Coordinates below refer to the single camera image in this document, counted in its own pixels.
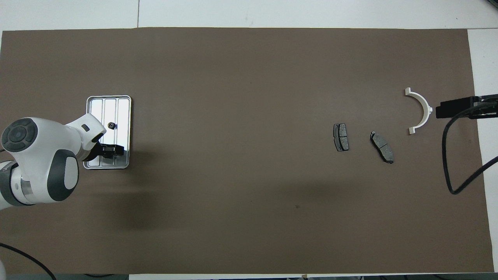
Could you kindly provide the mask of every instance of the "small black round part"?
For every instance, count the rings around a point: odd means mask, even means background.
[[[12,142],[21,142],[26,137],[26,129],[24,127],[14,127],[8,133],[8,139]]]

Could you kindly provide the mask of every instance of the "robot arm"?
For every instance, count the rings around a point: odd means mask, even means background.
[[[0,210],[66,199],[78,183],[77,161],[88,160],[105,132],[90,114],[67,125],[39,118],[13,122],[1,136],[15,160],[0,163]]]

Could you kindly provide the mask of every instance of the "white plastic handle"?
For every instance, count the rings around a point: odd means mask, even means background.
[[[420,94],[418,94],[416,92],[412,92],[410,88],[405,89],[405,95],[411,96],[411,97],[415,98],[416,100],[418,100],[420,102],[420,104],[422,105],[422,108],[424,109],[424,116],[422,117],[422,120],[420,121],[420,123],[414,127],[408,128],[408,131],[410,132],[410,134],[414,134],[415,129],[423,126],[427,122],[427,120],[429,119],[429,115],[432,113],[432,107],[429,106],[429,103],[427,103],[427,100],[425,100],[425,98],[423,96],[421,96]]]

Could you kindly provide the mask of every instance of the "brown mat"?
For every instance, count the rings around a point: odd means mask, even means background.
[[[434,108],[474,94],[466,30],[5,31],[0,71],[0,128],[133,98],[128,169],[81,166],[66,201],[0,213],[0,241],[57,273],[493,270],[482,177],[458,196],[444,183],[448,120],[408,135],[422,109],[405,87]],[[481,165],[475,121],[454,125],[449,151],[460,183]]]

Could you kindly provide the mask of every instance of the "white tile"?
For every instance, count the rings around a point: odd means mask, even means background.
[[[134,28],[138,0],[0,0],[0,31]]]
[[[139,26],[496,28],[485,0],[140,0]]]
[[[469,46],[477,96],[497,94],[498,29],[469,30]],[[498,156],[498,118],[477,121],[483,164]],[[484,171],[486,204],[493,245],[493,263],[498,272],[498,164]]]

